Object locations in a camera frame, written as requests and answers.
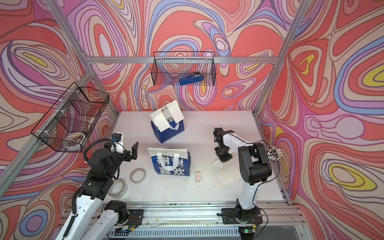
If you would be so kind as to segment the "pink white mini stapler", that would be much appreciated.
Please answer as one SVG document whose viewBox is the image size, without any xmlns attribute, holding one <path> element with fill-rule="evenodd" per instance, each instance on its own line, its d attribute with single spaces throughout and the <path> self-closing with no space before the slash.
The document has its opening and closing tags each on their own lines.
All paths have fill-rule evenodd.
<svg viewBox="0 0 384 240">
<path fill-rule="evenodd" d="M 201 182 L 201 172 L 200 171 L 196 171 L 196 182 L 197 183 Z"/>
</svg>

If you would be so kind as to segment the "blue white paper bag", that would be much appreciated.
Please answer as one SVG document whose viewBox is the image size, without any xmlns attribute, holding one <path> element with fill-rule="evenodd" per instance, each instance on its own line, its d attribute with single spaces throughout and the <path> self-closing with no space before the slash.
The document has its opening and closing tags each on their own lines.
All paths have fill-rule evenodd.
<svg viewBox="0 0 384 240">
<path fill-rule="evenodd" d="M 148 152 L 157 174 L 190 176 L 192 160 L 187 149 L 148 148 Z"/>
</svg>

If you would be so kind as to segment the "blue white bag with handles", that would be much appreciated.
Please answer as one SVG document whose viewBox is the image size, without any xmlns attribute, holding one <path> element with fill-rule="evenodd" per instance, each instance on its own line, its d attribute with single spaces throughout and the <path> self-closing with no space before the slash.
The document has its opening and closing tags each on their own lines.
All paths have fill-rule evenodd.
<svg viewBox="0 0 384 240">
<path fill-rule="evenodd" d="M 175 100 L 150 114 L 151 126 L 161 144 L 185 130 L 184 115 Z"/>
</svg>

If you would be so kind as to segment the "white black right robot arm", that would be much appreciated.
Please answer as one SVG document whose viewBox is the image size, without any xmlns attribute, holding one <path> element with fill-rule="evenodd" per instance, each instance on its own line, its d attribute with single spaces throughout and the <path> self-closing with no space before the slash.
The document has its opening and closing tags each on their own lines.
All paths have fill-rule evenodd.
<svg viewBox="0 0 384 240">
<path fill-rule="evenodd" d="M 222 163 L 233 158 L 230 150 L 238 154 L 240 175 L 244 181 L 242 192 L 236 200 L 234 208 L 224 208 L 219 214 L 223 224 L 252 224 L 255 226 L 263 222 L 261 209 L 255 203 L 262 184 L 268 182 L 272 176 L 271 164 L 283 158 L 282 151 L 275 147 L 266 147 L 262 141 L 248 143 L 238 137 L 234 131 L 215 128 L 213 131 L 217 157 Z"/>
</svg>

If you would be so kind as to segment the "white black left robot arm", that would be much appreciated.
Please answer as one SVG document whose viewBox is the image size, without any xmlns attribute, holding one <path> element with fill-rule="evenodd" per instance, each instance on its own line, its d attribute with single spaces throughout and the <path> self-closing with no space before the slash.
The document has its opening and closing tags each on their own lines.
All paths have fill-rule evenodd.
<svg viewBox="0 0 384 240">
<path fill-rule="evenodd" d="M 73 195 L 72 211 L 56 237 L 58 240 L 101 240 L 115 225 L 131 233 L 142 224 L 136 210 L 129 211 L 125 202 L 113 200 L 104 205 L 97 222 L 86 230 L 114 181 L 119 179 L 121 164 L 137 159 L 138 147 L 139 143 L 135 143 L 130 151 L 126 150 L 122 134 L 113 134 L 111 139 L 97 140 L 83 150 L 83 158 L 91 169 Z"/>
</svg>

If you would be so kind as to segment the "beige tape roll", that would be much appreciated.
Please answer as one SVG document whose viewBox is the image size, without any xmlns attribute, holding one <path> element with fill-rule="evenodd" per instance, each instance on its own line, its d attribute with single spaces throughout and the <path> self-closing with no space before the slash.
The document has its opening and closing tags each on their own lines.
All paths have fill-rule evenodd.
<svg viewBox="0 0 384 240">
<path fill-rule="evenodd" d="M 141 184 L 146 180 L 147 173 L 143 168 L 136 168 L 130 174 L 130 181 L 133 184 Z"/>
</svg>

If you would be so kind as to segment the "clear tape roll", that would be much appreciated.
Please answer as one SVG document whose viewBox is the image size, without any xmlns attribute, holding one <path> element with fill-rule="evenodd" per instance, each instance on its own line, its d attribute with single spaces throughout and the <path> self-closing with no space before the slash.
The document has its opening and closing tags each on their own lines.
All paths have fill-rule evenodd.
<svg viewBox="0 0 384 240">
<path fill-rule="evenodd" d="M 111 185 L 108 196 L 119 199 L 123 197 L 128 191 L 128 185 L 122 179 L 113 180 L 113 184 Z"/>
</svg>

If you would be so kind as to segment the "metallic cup of pencils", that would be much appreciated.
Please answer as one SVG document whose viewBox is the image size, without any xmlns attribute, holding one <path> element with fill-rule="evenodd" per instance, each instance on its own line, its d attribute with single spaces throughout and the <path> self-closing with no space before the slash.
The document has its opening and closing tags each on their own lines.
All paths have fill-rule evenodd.
<svg viewBox="0 0 384 240">
<path fill-rule="evenodd" d="M 269 162 L 273 164 L 279 162 L 284 157 L 284 154 L 280 148 L 270 146 L 267 150 L 267 157 Z"/>
</svg>

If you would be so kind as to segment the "blue stapler in basket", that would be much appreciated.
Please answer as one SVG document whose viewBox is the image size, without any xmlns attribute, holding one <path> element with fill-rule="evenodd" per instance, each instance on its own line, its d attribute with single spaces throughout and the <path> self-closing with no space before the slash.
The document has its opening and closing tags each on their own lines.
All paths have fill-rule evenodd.
<svg viewBox="0 0 384 240">
<path fill-rule="evenodd" d="M 182 77 L 179 83 L 181 86 L 184 86 L 184 85 L 199 83 L 203 80 L 204 80 L 204 76 L 199 72 L 195 72 L 185 77 Z"/>
</svg>

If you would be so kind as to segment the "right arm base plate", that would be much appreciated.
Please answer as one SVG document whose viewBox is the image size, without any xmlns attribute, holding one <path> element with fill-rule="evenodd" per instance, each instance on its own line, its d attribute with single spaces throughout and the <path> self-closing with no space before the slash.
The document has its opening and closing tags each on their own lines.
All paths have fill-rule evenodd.
<svg viewBox="0 0 384 240">
<path fill-rule="evenodd" d="M 218 213 L 217 216 L 222 217 L 224 225 L 251 224 L 258 226 L 263 223 L 262 215 L 260 210 L 257 208 L 253 208 L 251 210 L 224 208 L 221 209 L 221 213 Z"/>
</svg>

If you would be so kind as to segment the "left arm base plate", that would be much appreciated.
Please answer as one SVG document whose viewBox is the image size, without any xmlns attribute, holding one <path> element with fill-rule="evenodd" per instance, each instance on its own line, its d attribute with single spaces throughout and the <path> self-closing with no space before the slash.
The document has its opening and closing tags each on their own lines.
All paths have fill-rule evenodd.
<svg viewBox="0 0 384 240">
<path fill-rule="evenodd" d="M 127 212 L 128 216 L 123 218 L 125 222 L 122 225 L 135 228 L 142 225 L 144 218 L 143 209 L 128 209 Z"/>
</svg>

